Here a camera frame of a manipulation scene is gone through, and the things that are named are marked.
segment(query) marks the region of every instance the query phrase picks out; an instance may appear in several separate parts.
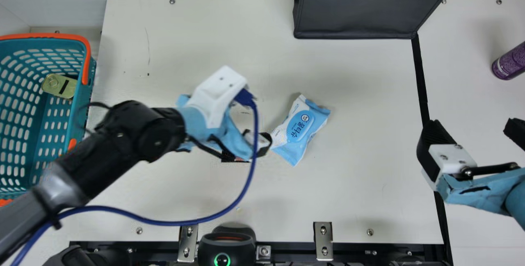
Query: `white plastic part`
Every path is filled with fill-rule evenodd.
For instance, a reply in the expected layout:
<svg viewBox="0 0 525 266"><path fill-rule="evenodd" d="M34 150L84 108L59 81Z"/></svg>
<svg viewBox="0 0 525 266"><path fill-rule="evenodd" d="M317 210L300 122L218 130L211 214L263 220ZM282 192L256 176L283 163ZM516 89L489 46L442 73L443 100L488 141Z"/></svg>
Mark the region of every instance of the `white plastic part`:
<svg viewBox="0 0 525 266"><path fill-rule="evenodd" d="M428 148L428 152L439 167L436 181L432 182L425 170L422 171L431 188L436 191L439 179L443 174L460 174L465 167L475 168L478 164L461 145L457 144L435 144Z"/></svg>
<svg viewBox="0 0 525 266"><path fill-rule="evenodd" d="M244 134L244 140L246 140L250 144L250 146L253 146L253 132L248 132ZM259 134L257 136L257 151L268 146L270 146L270 141L266 139L263 135Z"/></svg>
<svg viewBox="0 0 525 266"><path fill-rule="evenodd" d="M207 128L218 128L228 105L245 86L246 79L242 75L223 66L195 89L186 107L198 109Z"/></svg>

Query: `green light ring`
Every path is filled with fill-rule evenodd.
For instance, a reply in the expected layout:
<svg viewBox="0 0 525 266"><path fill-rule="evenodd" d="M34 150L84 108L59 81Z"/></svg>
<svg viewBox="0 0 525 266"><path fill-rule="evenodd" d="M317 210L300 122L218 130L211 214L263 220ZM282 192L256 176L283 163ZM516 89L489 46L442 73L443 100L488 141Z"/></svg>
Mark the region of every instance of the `green light ring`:
<svg viewBox="0 0 525 266"><path fill-rule="evenodd" d="M213 259L213 264L215 264L215 266L219 266L219 264L217 264L217 258L220 256L220 255L225 255L227 258L228 258L228 264L226 264L226 266L229 266L230 263L231 263L231 259L229 258L229 255L227 253L218 253L215 258Z"/></svg>

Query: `blue label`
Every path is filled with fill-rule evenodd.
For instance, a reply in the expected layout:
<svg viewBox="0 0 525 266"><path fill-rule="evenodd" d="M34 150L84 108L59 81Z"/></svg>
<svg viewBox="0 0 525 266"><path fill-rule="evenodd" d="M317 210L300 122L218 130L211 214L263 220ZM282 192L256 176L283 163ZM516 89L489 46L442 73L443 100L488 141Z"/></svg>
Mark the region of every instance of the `blue label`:
<svg viewBox="0 0 525 266"><path fill-rule="evenodd" d="M303 110L290 120L288 123L288 128L286 130L288 135L288 141L289 142L297 142L300 141L304 134L308 132L308 129L312 126L314 121L313 112L308 110Z"/></svg>

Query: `blue cable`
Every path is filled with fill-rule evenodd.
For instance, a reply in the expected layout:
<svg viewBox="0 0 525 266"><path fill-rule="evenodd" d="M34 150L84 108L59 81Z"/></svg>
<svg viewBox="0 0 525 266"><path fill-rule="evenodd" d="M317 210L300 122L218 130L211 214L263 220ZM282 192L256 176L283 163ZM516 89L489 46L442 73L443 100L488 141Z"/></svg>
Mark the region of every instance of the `blue cable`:
<svg viewBox="0 0 525 266"><path fill-rule="evenodd" d="M157 221L157 220L152 220L152 219L148 219L148 218L145 218L145 217L141 217L141 216L139 216L137 214L133 214L131 212L128 212L128 211L125 211L125 210L121 210L121 209L117 209L117 208L113 208L113 207L86 206L86 207L74 208L74 209L62 212L62 213L57 215L58 220L64 219L65 217L69 217L69 216L74 215L74 214L79 214L79 213L83 213L83 212L91 212L91 211L102 211L102 212L111 212L111 213L115 213L115 214L120 214L120 215L122 215L124 217L131 218L131 219L133 219L135 221L139 221L141 223L145 223L145 224L149 224L149 225L157 225L157 226L187 226L187 225L195 225L195 224L199 224L199 223L209 222L209 221L212 221L212 220L217 219L219 217L222 217L223 215L225 215L227 212L229 212L230 210L235 208L240 203L240 201L242 200L242 198L246 194L246 191L248 191L248 187L250 186L251 179L253 178L253 173L255 171L255 162L256 162L256 159L257 159L257 138L258 138L258 134L259 134L259 113L257 113L257 105L255 105L255 103L253 102L253 100L251 98L252 98L251 94L248 91L244 90L244 89L238 94L237 97L235 97L235 100L238 101L240 104L248 106L248 107L251 107L251 109L253 109L253 124L254 124L253 131L254 131L254 134L256 134L256 135L254 136L254 139L253 139L253 156L252 156L251 165L250 165L250 173L248 174L248 179L246 180L246 183L244 184L244 187L242 188L242 191L240 192L240 194L237 197L237 199L235 199L235 201L233 203L231 203L231 205L229 205L224 210L221 210L220 212L212 214L212 215L210 215L208 217L203 217L203 218L199 218L199 219L195 219L195 220L189 220L189 221ZM27 255L28 251L31 249L31 247L42 236L42 234L44 232L46 232L46 230L49 227L51 227L51 226L52 226L52 223L49 222L49 221L46 222L45 224L43 224L31 236L31 238L28 240L28 242L25 244L25 246L21 249L20 253L18 253L18 255L16 256L15 260L13 260L13 263L11 263L11 266L19 266L21 261L24 260L24 258Z"/></svg>

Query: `teal plastic basket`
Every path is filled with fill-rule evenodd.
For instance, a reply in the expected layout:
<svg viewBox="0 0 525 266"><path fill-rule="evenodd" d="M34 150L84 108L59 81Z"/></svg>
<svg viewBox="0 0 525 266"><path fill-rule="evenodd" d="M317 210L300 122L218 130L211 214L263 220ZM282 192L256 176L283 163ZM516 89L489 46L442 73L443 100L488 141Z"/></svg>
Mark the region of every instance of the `teal plastic basket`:
<svg viewBox="0 0 525 266"><path fill-rule="evenodd" d="M82 140L96 63L87 40L58 33L0 37L0 199L42 179L47 164ZM73 100L41 90L51 73L77 79Z"/></svg>

